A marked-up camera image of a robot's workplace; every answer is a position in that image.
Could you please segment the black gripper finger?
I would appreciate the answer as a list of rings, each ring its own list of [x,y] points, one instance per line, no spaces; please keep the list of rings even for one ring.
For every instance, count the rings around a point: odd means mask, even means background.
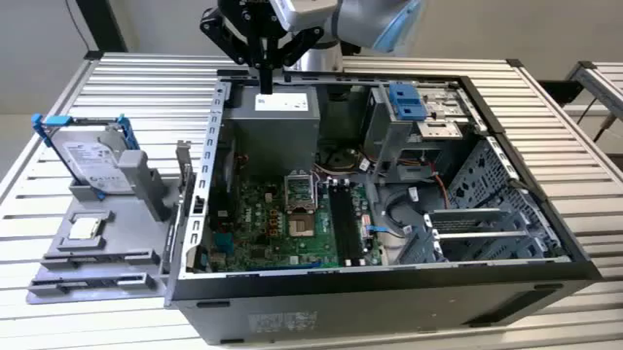
[[[292,66],[303,54],[315,46],[324,35],[324,29],[315,26],[299,31],[292,39],[279,47],[279,40],[288,34],[280,25],[268,31],[266,47],[266,93],[272,93],[272,71]]]
[[[206,9],[200,19],[200,30],[236,64],[247,64],[258,70],[260,92],[266,93],[266,59],[262,38],[244,36],[247,38],[244,42],[228,28],[227,20],[220,9]]]

